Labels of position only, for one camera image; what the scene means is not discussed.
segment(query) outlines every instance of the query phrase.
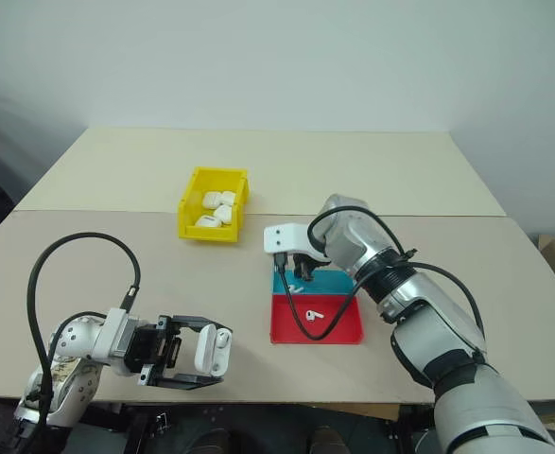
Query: yellow bin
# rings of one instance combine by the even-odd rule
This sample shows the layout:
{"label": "yellow bin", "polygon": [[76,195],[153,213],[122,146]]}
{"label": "yellow bin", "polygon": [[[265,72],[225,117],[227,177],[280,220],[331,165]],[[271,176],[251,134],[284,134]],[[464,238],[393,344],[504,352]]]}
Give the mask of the yellow bin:
{"label": "yellow bin", "polygon": [[[208,191],[233,191],[233,219],[231,225],[222,227],[196,227],[202,215],[212,215],[213,210],[201,206]],[[243,205],[248,201],[248,170],[241,168],[195,167],[189,185],[179,203],[179,237],[206,241],[235,243],[243,226]]]}

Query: white wall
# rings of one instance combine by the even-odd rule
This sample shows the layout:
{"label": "white wall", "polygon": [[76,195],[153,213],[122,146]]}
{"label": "white wall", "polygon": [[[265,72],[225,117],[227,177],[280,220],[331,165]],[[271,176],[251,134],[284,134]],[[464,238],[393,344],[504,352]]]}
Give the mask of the white wall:
{"label": "white wall", "polygon": [[555,234],[555,0],[0,1],[0,183],[93,124],[451,131]]}

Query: beige table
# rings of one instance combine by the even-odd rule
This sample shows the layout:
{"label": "beige table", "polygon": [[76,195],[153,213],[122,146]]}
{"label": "beige table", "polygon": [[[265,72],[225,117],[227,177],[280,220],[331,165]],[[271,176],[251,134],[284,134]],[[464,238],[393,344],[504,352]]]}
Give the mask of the beige table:
{"label": "beige table", "polygon": [[[120,138],[122,132],[128,140]],[[154,136],[149,130],[138,132],[141,136]],[[289,220],[308,222],[311,217],[266,214],[281,206],[281,186],[263,186],[266,182],[255,180],[253,176],[269,175],[265,168],[272,163],[263,164],[262,160],[250,158],[247,165],[242,154],[237,164],[251,170],[252,200],[257,199],[257,209],[252,211],[261,214],[247,215],[240,242],[214,244],[178,239],[175,216],[167,204],[166,174],[160,167],[168,161],[187,167],[186,172],[175,173],[174,185],[178,186],[185,183],[195,159],[188,154],[191,151],[188,148],[185,154],[174,150],[181,159],[165,157],[162,161],[161,148],[169,143],[180,143],[182,137],[175,131],[159,130],[158,134],[172,136],[173,142],[169,138],[157,139],[160,145],[151,143],[147,148],[140,143],[140,150],[153,150],[150,151],[155,157],[152,166],[158,175],[163,175],[158,177],[161,181],[153,190],[144,189],[144,197],[140,192],[141,180],[152,181],[148,175],[138,181],[130,178],[135,169],[130,158],[122,164],[113,159],[89,162],[87,171],[83,165],[85,160],[79,156],[90,157],[86,154],[88,147],[111,156],[117,156],[117,149],[122,146],[130,147],[129,152],[133,152],[132,145],[127,143],[140,142],[135,139],[137,130],[94,130],[74,144],[58,162],[56,170],[53,167],[19,205],[19,211],[13,212],[0,226],[1,396],[19,395],[36,364],[25,311],[26,280],[33,262],[58,237],[97,230],[120,237],[139,257],[143,280],[135,313],[149,320],[155,320],[159,314],[200,315],[221,321],[234,330],[231,367],[224,383],[194,392],[178,392],[138,387],[132,378],[117,377],[107,370],[103,373],[97,399],[391,403],[432,400],[431,392],[413,383],[394,357],[389,343],[392,326],[379,319],[375,304],[364,293],[360,294],[360,307],[366,335],[360,345],[270,344],[272,264],[262,252],[262,231],[266,225]],[[269,133],[267,138],[278,140],[275,134],[279,136]],[[411,179],[408,184],[413,190],[401,194],[391,191],[389,197],[376,195],[373,188],[380,186],[384,179],[360,183],[354,178],[365,168],[378,168],[384,163],[390,152],[376,145],[374,157],[368,154],[366,160],[353,160],[354,165],[339,173],[343,192],[370,200],[372,208],[381,214],[391,214],[389,209],[396,211],[391,200],[400,197],[408,216],[387,217],[386,220],[406,246],[420,250],[418,259],[449,269],[475,293],[486,324],[491,363],[527,399],[555,399],[555,277],[546,262],[518,226],[501,216],[503,212],[489,191],[460,158],[446,134],[427,134],[425,148],[421,147],[420,138],[424,134],[418,137],[386,134],[387,138],[381,134],[370,135],[378,145],[395,147],[399,144],[398,149],[406,156],[400,159],[399,154],[393,153],[389,161],[392,167],[399,168],[407,162],[409,154],[432,153],[434,160],[425,160],[423,171],[431,175],[435,184],[420,187]],[[349,142],[354,143],[356,138],[357,135],[351,135]],[[243,147],[245,140],[238,140]],[[451,166],[447,165],[449,160],[442,156],[440,150],[443,148],[439,148],[438,143],[444,144],[445,155],[454,156]],[[315,150],[309,151],[311,153],[321,154],[318,148],[310,149]],[[211,156],[218,160],[214,152],[206,155],[204,150],[198,149],[197,164],[212,164],[209,162]],[[140,158],[138,152],[134,154],[136,156],[131,159]],[[112,168],[108,167],[109,161],[113,162]],[[69,163],[73,162],[73,175],[77,177],[69,171]],[[104,166],[104,172],[95,166]],[[336,172],[329,165],[323,169]],[[461,172],[461,176],[449,175],[456,172]],[[106,178],[107,182],[119,186],[120,191],[113,186],[105,191],[100,183],[94,183],[98,178]],[[456,183],[455,189],[446,191],[448,196],[441,198],[439,194],[444,187],[440,187],[440,182],[448,178]],[[97,184],[95,197],[87,188],[87,182]],[[333,192],[330,189],[333,185],[327,180],[315,185],[304,183],[300,189],[310,196],[293,199],[295,210],[292,212],[315,212],[323,199]],[[265,192],[254,191],[255,187],[264,187]],[[123,197],[128,190],[132,198]],[[144,199],[152,199],[153,194],[165,201],[141,212],[139,208],[146,206]],[[433,216],[418,216],[426,214],[426,206]],[[44,335],[48,337],[58,321],[76,311],[105,311],[119,305],[130,282],[130,262],[111,244],[82,240],[67,245],[48,260],[41,276],[38,310]],[[449,283],[443,282],[443,285],[462,307],[467,308]],[[192,360],[194,345],[187,341],[185,339],[180,356],[185,364]]]}

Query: red tray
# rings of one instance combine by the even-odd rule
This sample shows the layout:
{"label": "red tray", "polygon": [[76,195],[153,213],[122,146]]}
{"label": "red tray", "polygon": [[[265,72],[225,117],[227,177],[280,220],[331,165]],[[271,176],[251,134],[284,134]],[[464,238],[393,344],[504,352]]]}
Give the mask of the red tray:
{"label": "red tray", "polygon": [[[299,318],[311,334],[320,334],[338,312],[345,295],[292,295]],[[307,310],[325,317],[309,322]],[[363,340],[363,326],[356,298],[350,303],[334,330],[323,340],[310,340],[298,328],[285,295],[273,294],[270,313],[270,341],[273,343],[340,343],[358,344]]]}

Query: person's shoe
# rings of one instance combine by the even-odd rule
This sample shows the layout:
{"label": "person's shoe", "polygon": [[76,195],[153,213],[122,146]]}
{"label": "person's shoe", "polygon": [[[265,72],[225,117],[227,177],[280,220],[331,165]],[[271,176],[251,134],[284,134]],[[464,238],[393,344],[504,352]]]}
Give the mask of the person's shoe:
{"label": "person's shoe", "polygon": [[308,454],[351,454],[351,451],[335,430],[318,428],[311,435]]}
{"label": "person's shoe", "polygon": [[186,454],[229,454],[229,432],[215,428],[201,435]]}

